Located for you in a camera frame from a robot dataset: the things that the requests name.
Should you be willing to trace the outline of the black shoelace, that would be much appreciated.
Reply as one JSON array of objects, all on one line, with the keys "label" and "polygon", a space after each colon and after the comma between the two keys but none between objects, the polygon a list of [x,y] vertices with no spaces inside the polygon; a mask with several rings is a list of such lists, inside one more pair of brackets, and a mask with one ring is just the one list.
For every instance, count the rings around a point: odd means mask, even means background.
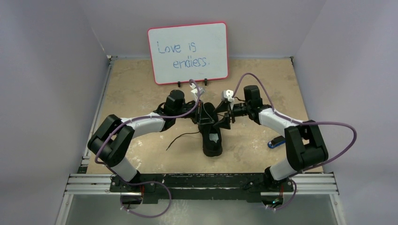
[{"label": "black shoelace", "polygon": [[168,150],[172,149],[176,143],[179,143],[181,139],[187,139],[188,136],[196,137],[197,141],[199,141],[199,139],[200,139],[200,146],[201,146],[201,149],[203,151],[203,148],[202,148],[202,135],[199,132],[199,129],[196,132],[188,132],[188,133],[182,133],[182,134],[178,135],[176,138],[174,138],[168,144],[168,146],[165,148],[165,150],[168,151]]}]

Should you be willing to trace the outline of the black shoe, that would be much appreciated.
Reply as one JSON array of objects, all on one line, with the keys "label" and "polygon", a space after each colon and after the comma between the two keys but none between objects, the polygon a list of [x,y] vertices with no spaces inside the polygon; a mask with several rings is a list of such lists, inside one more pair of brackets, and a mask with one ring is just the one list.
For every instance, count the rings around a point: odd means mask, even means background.
[{"label": "black shoe", "polygon": [[207,157],[216,157],[222,154],[222,136],[219,127],[213,125],[219,121],[212,103],[203,104],[202,115],[211,117],[213,122],[210,124],[198,125],[199,132],[202,135],[203,153]]}]

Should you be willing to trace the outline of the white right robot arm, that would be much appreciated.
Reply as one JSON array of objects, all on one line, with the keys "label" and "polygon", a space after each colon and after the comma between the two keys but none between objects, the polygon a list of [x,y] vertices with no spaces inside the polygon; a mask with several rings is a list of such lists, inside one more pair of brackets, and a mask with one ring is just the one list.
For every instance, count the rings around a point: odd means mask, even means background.
[{"label": "white right robot arm", "polygon": [[232,90],[221,93],[221,102],[215,112],[223,113],[224,116],[214,127],[230,129],[236,117],[248,116],[258,125],[274,130],[285,140],[286,158],[264,171],[263,184],[266,189],[274,191],[281,186],[282,180],[328,159],[328,151],[317,125],[311,125],[310,121],[294,122],[271,105],[264,104],[256,85],[244,87],[243,103],[236,104],[233,94]]}]

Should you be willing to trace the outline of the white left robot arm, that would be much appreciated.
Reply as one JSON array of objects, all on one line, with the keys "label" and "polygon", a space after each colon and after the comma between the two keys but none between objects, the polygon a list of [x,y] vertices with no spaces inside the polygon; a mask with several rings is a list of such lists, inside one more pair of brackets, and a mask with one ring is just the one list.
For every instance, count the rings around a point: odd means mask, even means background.
[{"label": "white left robot arm", "polygon": [[106,117],[88,141],[87,148],[95,154],[96,161],[107,166],[122,179],[122,186],[129,192],[140,185],[140,172],[126,158],[132,139],[149,133],[163,132],[172,127],[177,118],[189,118],[198,125],[202,135],[203,152],[208,157],[222,154],[221,132],[213,125],[217,114],[211,114],[214,106],[199,99],[186,102],[184,93],[172,90],[166,101],[152,113],[131,119],[114,114]]}]

